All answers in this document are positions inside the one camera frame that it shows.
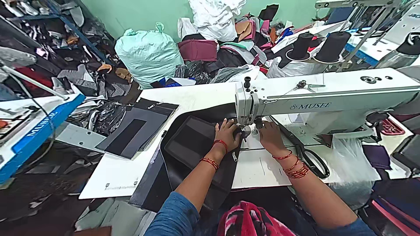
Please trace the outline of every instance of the mint green sack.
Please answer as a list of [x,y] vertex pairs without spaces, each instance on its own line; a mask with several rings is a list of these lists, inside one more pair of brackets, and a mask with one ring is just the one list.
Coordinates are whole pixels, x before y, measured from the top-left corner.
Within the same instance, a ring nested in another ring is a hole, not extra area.
[[142,89],[151,89],[150,83],[164,77],[172,78],[175,67],[184,63],[178,45],[163,28],[158,22],[157,31],[128,29],[115,45],[118,57]]

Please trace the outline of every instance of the blue sleeve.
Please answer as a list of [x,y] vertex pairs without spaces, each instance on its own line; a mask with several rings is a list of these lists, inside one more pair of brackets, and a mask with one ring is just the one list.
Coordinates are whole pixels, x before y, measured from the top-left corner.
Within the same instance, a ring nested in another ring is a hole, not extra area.
[[199,217],[197,209],[187,198],[177,192],[172,192],[144,236],[192,235]]
[[347,226],[330,230],[318,227],[316,231],[318,236],[376,236],[376,234],[359,218]]

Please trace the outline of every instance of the zipper pull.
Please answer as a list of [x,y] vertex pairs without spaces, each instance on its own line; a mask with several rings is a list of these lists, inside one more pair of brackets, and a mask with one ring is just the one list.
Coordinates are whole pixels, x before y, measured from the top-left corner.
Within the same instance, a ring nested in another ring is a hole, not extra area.
[[234,153],[234,152],[232,153],[232,157],[234,158],[234,161],[235,161],[235,162],[237,162],[237,161],[238,161],[238,159],[236,158],[236,155],[235,155],[235,153]]

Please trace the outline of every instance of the blue machine part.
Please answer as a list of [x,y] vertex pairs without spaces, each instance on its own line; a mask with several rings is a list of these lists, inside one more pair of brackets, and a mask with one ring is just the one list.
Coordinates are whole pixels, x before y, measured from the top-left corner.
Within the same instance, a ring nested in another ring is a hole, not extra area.
[[86,97],[82,94],[77,95],[73,101],[58,105],[47,117],[42,119],[34,128],[23,136],[15,145],[12,151],[15,153],[13,158],[0,169],[0,184],[4,183],[16,170],[41,146],[41,144],[52,134],[54,128],[60,126],[66,118],[79,106]]
[[[344,49],[351,52],[351,51],[353,51],[354,46],[347,43],[346,46],[344,47]],[[365,62],[367,62],[371,66],[375,66],[378,63],[378,61],[376,59],[374,59],[373,57],[369,56],[368,54],[362,52],[361,50],[357,51],[356,57],[364,60]]]

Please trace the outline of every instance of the green wall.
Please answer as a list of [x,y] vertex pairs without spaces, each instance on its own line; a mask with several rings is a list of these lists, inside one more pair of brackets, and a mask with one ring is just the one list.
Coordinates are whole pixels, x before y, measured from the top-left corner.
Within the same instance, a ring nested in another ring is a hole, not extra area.
[[[180,41],[177,34],[179,17],[189,17],[193,21],[188,0],[81,0],[93,16],[105,24],[106,29],[115,38],[123,35],[126,29],[154,30],[156,22],[165,25],[164,32]],[[316,0],[247,0],[241,15],[248,12],[259,15],[260,11],[273,3],[280,5],[274,21],[292,21],[295,27],[311,22],[316,14]],[[323,17],[327,9],[321,9]]]

